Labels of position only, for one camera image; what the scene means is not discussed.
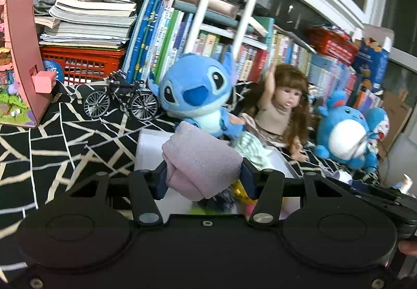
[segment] long brown hair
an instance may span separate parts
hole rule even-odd
[[[297,68],[289,64],[280,64],[275,69],[275,88],[288,87],[299,89],[302,93],[300,103],[293,108],[291,120],[284,133],[284,142],[292,144],[296,136],[301,142],[308,139],[307,121],[309,114],[308,81],[305,75]],[[265,80],[259,82],[245,95],[243,100],[243,112],[255,116],[258,112],[258,101],[265,89]]]

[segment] red basket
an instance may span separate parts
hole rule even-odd
[[[64,82],[86,84],[105,78],[120,68],[122,51],[105,51],[84,48],[40,47],[42,59],[54,60],[64,72]]]
[[[310,44],[318,53],[337,58],[345,65],[350,66],[355,58],[358,48],[339,34],[326,29],[308,28],[307,37]]]

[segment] pink cloth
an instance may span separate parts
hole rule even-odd
[[[166,185],[191,201],[209,199],[240,176],[242,156],[199,128],[182,121],[162,145]]]

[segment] doll's face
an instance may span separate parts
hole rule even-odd
[[[299,105],[301,98],[301,90],[278,87],[275,91],[274,100],[284,109],[292,109]]]

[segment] toy bicycle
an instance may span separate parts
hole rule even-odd
[[[84,100],[84,112],[91,118],[99,118],[107,113],[110,101],[118,103],[120,110],[132,114],[140,121],[153,118],[159,108],[158,100],[150,91],[140,87],[145,81],[126,82],[124,72],[109,74],[108,86],[103,91],[93,91]]]

